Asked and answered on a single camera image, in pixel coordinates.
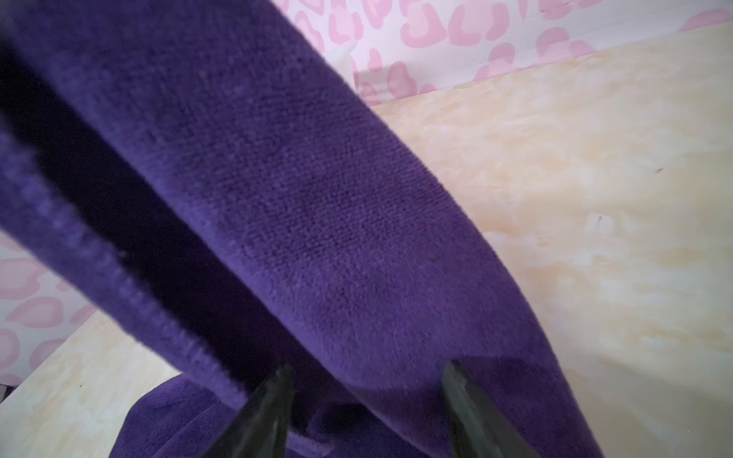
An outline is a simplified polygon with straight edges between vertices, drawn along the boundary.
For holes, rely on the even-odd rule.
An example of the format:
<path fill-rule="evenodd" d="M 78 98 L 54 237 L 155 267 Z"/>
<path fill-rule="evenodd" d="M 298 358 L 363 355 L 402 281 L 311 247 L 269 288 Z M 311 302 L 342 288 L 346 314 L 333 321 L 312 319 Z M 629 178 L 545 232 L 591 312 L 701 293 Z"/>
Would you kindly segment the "purple towel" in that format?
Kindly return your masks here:
<path fill-rule="evenodd" d="M 1 226 L 179 370 L 114 457 L 198 457 L 280 366 L 289 457 L 448 457 L 458 362 L 542 457 L 599 457 L 536 315 L 268 1 L 1 6 Z"/>

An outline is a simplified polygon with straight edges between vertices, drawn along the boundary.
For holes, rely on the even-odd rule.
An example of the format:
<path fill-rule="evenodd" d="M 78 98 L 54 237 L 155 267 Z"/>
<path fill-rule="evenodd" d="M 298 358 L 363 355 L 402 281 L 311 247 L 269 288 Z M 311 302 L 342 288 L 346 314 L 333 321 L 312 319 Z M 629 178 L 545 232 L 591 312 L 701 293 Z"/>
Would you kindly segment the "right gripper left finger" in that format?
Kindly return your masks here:
<path fill-rule="evenodd" d="M 292 368 L 280 366 L 202 458 L 284 458 L 294 395 Z"/>

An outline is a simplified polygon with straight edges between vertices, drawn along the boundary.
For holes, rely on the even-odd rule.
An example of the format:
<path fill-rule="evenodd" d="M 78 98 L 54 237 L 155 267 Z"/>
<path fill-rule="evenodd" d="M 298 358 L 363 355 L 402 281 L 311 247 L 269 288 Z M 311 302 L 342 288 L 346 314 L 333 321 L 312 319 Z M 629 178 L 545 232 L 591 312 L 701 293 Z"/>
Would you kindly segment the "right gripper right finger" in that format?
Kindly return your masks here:
<path fill-rule="evenodd" d="M 540 458 L 458 362 L 446 365 L 442 390 L 453 457 Z"/>

